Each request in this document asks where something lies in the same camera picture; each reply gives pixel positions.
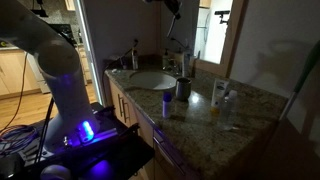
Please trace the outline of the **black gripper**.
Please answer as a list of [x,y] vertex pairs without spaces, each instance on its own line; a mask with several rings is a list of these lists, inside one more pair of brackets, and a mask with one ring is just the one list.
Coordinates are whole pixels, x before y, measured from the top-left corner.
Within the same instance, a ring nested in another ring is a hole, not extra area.
[[180,19],[179,13],[181,3],[178,0],[163,0],[166,7],[171,11],[176,19]]

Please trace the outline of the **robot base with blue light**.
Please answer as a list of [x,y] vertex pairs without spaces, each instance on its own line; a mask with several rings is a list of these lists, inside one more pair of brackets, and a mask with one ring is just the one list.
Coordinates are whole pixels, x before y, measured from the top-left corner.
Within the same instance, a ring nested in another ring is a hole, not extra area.
[[61,165],[73,180],[128,180],[154,157],[154,150],[138,134],[139,126],[125,126],[112,106],[93,105],[101,130],[87,143],[73,141],[56,154],[44,151],[40,161],[40,123],[34,125],[34,138],[20,149],[12,141],[1,143],[0,180],[40,180],[41,172]]

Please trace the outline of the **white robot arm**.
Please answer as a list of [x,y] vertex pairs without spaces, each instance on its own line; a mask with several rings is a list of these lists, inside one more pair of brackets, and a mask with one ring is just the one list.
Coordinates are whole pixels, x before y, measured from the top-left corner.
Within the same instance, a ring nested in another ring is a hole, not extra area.
[[55,153],[69,137],[93,139],[100,125],[93,115],[77,51],[64,37],[17,0],[0,0],[0,39],[33,55],[55,101],[44,147]]

